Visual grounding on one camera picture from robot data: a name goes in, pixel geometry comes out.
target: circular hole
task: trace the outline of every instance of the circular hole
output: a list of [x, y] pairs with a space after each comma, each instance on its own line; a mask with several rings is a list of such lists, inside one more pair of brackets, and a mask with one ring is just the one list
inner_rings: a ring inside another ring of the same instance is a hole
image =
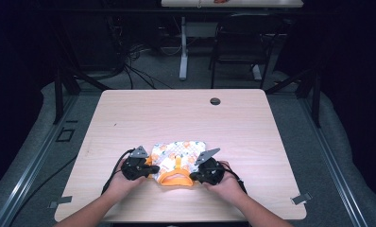
[[214, 105], [214, 106], [219, 105], [220, 102], [221, 102], [220, 99], [218, 99], [217, 97], [213, 97], [213, 98], [211, 98], [211, 103], [212, 103], [212, 105]]

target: colorful bag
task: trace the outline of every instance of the colorful bag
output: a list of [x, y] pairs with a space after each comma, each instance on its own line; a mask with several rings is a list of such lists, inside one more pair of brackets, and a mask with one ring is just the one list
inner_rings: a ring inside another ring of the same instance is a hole
[[160, 167], [152, 177], [161, 185], [192, 186], [189, 175], [197, 172], [195, 161], [206, 145], [198, 141], [181, 141], [171, 144], [156, 144], [152, 149], [152, 165]]

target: wooden table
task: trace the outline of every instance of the wooden table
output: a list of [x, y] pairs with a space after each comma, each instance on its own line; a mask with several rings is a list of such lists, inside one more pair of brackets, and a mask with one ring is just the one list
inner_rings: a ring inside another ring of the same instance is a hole
[[[220, 104], [211, 104], [211, 98]], [[96, 199], [118, 158], [142, 145], [197, 140], [207, 149], [221, 148], [216, 160], [227, 160], [244, 180], [248, 194], [285, 219], [306, 216], [282, 139], [262, 90], [106, 91], [100, 98], [64, 189], [60, 221]], [[116, 204], [103, 221], [202, 222], [245, 220], [200, 183], [192, 187], [161, 186], [153, 179]]]

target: metal bracket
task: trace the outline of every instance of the metal bracket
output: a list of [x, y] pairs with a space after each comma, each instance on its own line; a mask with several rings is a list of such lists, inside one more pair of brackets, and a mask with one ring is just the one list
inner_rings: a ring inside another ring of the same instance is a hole
[[70, 197], [61, 197], [57, 201], [49, 202], [49, 205], [47, 205], [47, 208], [55, 209], [55, 208], [58, 207], [59, 204], [71, 202], [72, 198], [73, 197], [71, 197], [71, 196]]
[[139, 146], [129, 155], [129, 157], [131, 157], [131, 158], [147, 158], [147, 157], [149, 157], [149, 155], [147, 154], [146, 150], [142, 146]]
[[295, 204], [298, 205], [300, 203], [306, 203], [307, 201], [311, 200], [313, 197], [309, 192], [299, 195], [295, 198], [291, 198], [291, 201]]
[[[56, 142], [70, 142], [71, 141], [71, 138], [73, 138], [73, 135], [74, 135], [74, 132], [76, 130], [72, 129], [72, 130], [65, 130], [64, 127], [61, 129], [61, 132], [60, 134], [58, 135], [58, 138], [56, 139]], [[68, 138], [62, 138], [63, 135], [66, 133], [66, 132], [70, 132], [68, 134]]]
[[220, 148], [214, 148], [210, 150], [205, 150], [199, 154], [199, 157], [197, 157], [197, 160], [195, 161], [195, 166], [201, 165], [202, 163], [208, 161], [212, 156], [214, 156]]

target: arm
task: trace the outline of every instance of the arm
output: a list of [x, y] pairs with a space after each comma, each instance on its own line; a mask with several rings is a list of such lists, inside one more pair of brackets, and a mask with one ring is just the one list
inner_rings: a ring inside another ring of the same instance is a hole
[[209, 191], [217, 194], [221, 199], [238, 208], [247, 218], [251, 226], [292, 226], [287, 221], [276, 216], [259, 202], [247, 195], [229, 172], [225, 172], [223, 180], [217, 185], [203, 183]]
[[[120, 169], [121, 164], [123, 162], [120, 162], [117, 169]], [[96, 226], [117, 202], [125, 198], [133, 188], [144, 180], [145, 177], [140, 177], [135, 181], [129, 181], [121, 171], [117, 172], [103, 195], [55, 226]]]

